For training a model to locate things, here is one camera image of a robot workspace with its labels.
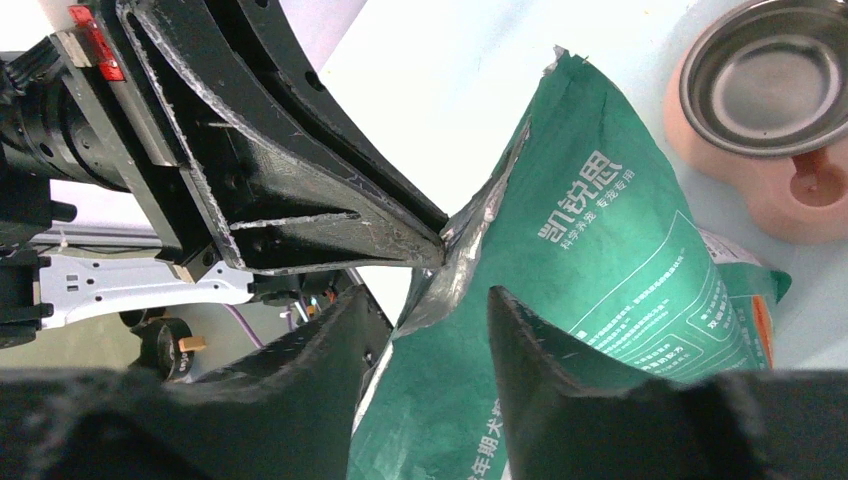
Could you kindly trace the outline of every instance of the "cable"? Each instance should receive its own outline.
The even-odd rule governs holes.
[[[236,310],[236,307],[228,305],[226,303],[222,303],[221,305],[226,308],[227,311],[230,312],[233,317],[235,317],[236,321],[239,322],[239,325],[241,325],[241,328],[244,330],[244,333],[246,333],[247,336],[250,338],[250,341],[253,342],[253,345],[256,348],[262,348],[262,341],[259,340],[259,337],[256,336],[256,332],[254,332],[253,329],[250,328],[250,325],[248,325],[247,320],[244,319],[244,316],[238,310]]]
[[[147,250],[161,250],[159,247],[133,247],[133,248],[125,248],[122,250],[114,250],[110,248],[93,248],[93,247],[82,247],[82,246],[74,246],[69,245],[68,248],[73,248],[76,250],[82,250],[83,252],[89,253],[97,253],[100,255],[119,255],[122,253],[136,253],[136,252],[145,252]]]
[[[289,324],[289,332],[293,332],[293,331],[294,331],[294,329],[295,329],[295,328],[297,328],[297,327],[295,327],[295,325],[294,325],[294,320],[292,320],[291,305],[289,305],[288,307],[286,307],[285,314],[282,314],[282,313],[281,313],[280,315],[281,315],[281,316],[282,316],[282,315],[285,315],[285,316],[286,316],[286,322],[288,322],[288,324]]]
[[[59,248],[61,245],[46,245],[43,249],[38,251],[38,254],[41,255],[44,252],[48,252],[54,248]],[[68,245],[65,248],[71,250],[80,250],[82,252],[96,253],[98,255],[119,255],[122,253],[136,253],[136,252],[145,252],[148,250],[161,250],[159,247],[130,247],[130,248],[111,248],[111,247],[83,247],[81,245]]]
[[[306,311],[306,305],[304,304],[303,298],[294,302],[294,307],[297,309],[297,313],[300,314],[300,321],[306,323],[309,321],[309,313]]]

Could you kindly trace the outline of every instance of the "green paper bag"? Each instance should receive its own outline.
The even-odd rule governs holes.
[[[443,232],[447,265],[413,274],[358,412],[351,479],[505,474],[486,325],[494,285],[641,371],[634,382],[762,367],[670,164],[627,100],[580,57],[566,53],[546,73],[491,179]]]

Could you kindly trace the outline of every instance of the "white surface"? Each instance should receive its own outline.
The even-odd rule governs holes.
[[[848,244],[798,247],[750,221],[741,196],[683,164],[662,130],[662,97],[698,33],[738,0],[370,0],[322,81],[382,153],[437,205],[456,212],[483,184],[562,45],[630,99],[677,171],[695,219],[795,284],[776,312],[778,366],[848,367]],[[361,269],[390,318],[408,272]]]
[[[53,305],[42,327],[58,328],[109,313],[216,302],[240,304],[253,297],[253,275],[219,262],[196,284],[185,283],[153,258],[91,259],[51,255],[41,270],[41,302]]]
[[[73,225],[85,227],[152,230],[147,216],[129,193],[113,192],[97,185],[50,181],[50,197],[77,207]],[[56,222],[54,227],[67,225]]]
[[[53,30],[73,26],[67,13],[68,5],[76,0],[0,0],[3,8],[15,7],[18,18],[26,15],[31,28],[26,38],[20,40],[19,50],[26,50],[44,35]],[[333,53],[333,49],[344,36],[367,0],[278,0],[286,12],[289,25],[303,48],[312,66],[320,69]]]

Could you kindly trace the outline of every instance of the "black plastic part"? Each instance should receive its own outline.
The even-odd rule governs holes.
[[[53,217],[53,220],[59,222],[72,222],[77,218],[77,207],[68,203],[51,200],[50,215]]]
[[[41,319],[53,314],[53,306],[37,303],[33,292],[39,269],[47,262],[34,250],[0,257],[0,348],[31,342],[41,330]]]
[[[363,332],[382,321],[369,303],[351,288],[201,383],[162,384],[139,369],[0,372],[0,478],[342,479]],[[150,454],[120,453],[132,445]]]
[[[354,284],[344,270],[298,273],[293,275],[254,275],[250,285],[254,301],[266,305],[285,306],[302,297],[324,296],[328,291],[344,291]]]
[[[147,368],[161,380],[185,380],[194,363],[194,352],[181,352],[179,341],[191,336],[182,319],[162,317],[164,308],[121,312],[121,321],[141,339],[138,358],[129,368]]]
[[[148,120],[178,132],[174,157],[229,265],[281,275],[442,263],[446,216],[316,89],[279,5],[103,1],[95,15],[167,124]]]
[[[548,344],[559,355],[581,342],[503,287],[490,291],[488,315],[515,480],[848,475],[845,372],[734,372],[685,388],[647,379],[628,390],[610,387],[643,372],[583,352],[618,379],[598,388],[564,370]]]
[[[24,96],[29,84],[33,81],[40,81],[42,77],[47,75],[58,58],[59,55],[56,54],[53,45],[44,38],[21,55],[0,60],[2,85],[11,90],[11,92],[7,92],[3,89],[0,93],[0,99],[10,101],[12,97]]]
[[[6,67],[47,49],[50,55],[43,54],[42,61],[52,63],[21,81],[21,95],[0,106],[0,144],[10,168],[21,175],[126,191],[108,149],[80,110],[78,102],[84,99],[75,98],[66,87],[70,74],[50,40],[45,38]]]
[[[46,178],[7,171],[0,176],[0,190],[0,249],[22,245],[53,224]]]
[[[15,100],[15,97],[18,96],[15,84],[12,83],[9,75],[3,71],[3,67],[5,66],[5,59],[3,58],[3,54],[0,53],[0,105],[11,104]]]
[[[105,155],[162,241],[157,259],[178,266],[190,264],[207,250],[212,237],[193,206],[180,169],[151,162],[109,82],[97,69],[74,67],[61,43],[50,38],[68,72],[62,77],[65,87],[77,99],[94,135],[109,139],[102,142]],[[131,84],[129,75],[126,84]]]

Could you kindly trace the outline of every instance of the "white metal plate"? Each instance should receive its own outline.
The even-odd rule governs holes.
[[[219,262],[196,284],[178,280],[168,266],[153,258],[90,259],[51,255],[41,269],[41,302],[53,305],[42,328],[107,313],[190,303],[228,303],[250,300],[247,285],[253,275]]]

